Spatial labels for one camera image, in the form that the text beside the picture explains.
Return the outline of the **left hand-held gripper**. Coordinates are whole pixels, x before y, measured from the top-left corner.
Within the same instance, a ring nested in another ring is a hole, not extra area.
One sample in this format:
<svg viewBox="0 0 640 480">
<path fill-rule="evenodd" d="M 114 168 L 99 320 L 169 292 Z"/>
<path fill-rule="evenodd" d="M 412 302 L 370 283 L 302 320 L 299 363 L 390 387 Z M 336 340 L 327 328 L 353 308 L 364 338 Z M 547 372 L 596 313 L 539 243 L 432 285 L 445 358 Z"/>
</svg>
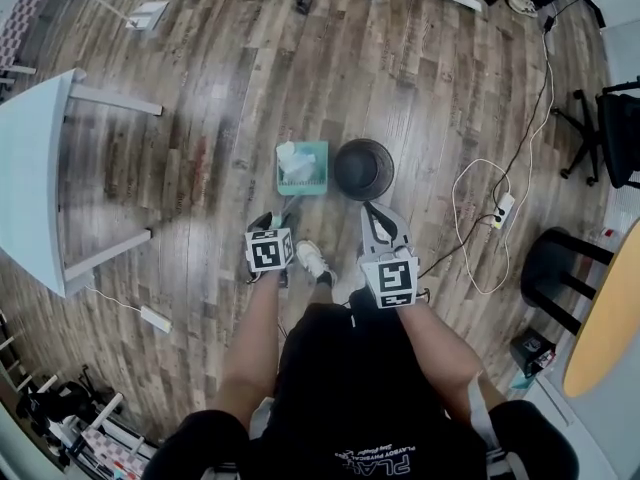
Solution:
<svg viewBox="0 0 640 480">
<path fill-rule="evenodd" d="M 279 274 L 280 284 L 289 282 L 287 268 L 293 259 L 293 239 L 286 223 L 286 217 L 267 212 L 249 225 L 245 232 L 247 284 L 273 271 Z"/>
</svg>

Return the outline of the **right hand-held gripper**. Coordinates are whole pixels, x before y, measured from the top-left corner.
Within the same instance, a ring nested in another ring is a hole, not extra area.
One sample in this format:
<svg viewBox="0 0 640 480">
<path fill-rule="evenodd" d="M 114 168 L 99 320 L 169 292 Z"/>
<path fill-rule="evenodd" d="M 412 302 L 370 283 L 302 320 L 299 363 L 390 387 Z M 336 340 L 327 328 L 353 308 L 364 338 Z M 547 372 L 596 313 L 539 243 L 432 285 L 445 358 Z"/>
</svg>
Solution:
<svg viewBox="0 0 640 480">
<path fill-rule="evenodd" d="M 419 259 L 405 219 L 379 203 L 361 210 L 362 252 L 358 265 L 379 309 L 411 305 L 417 298 Z"/>
</svg>

